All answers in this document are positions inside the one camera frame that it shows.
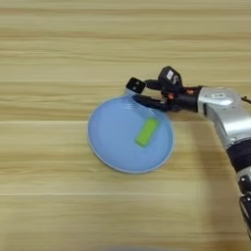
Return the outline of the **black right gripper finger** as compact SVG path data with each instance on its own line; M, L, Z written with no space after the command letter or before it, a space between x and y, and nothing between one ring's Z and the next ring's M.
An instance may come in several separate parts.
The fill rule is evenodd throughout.
M157 100L157 99L153 99L150 96L135 94L132 96L132 99L144 107L148 107L151 109L157 109L157 110L163 109L163 105L162 105L161 101Z
M153 89L153 90L161 90L162 89L162 85L161 85L160 81L157 79L146 79L145 83L149 89Z

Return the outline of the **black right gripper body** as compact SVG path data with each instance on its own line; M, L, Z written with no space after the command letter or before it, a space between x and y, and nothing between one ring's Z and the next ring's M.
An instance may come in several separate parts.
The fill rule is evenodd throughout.
M198 99L201 86L184 87L180 92L162 91L163 105L167 111L180 110L198 112Z

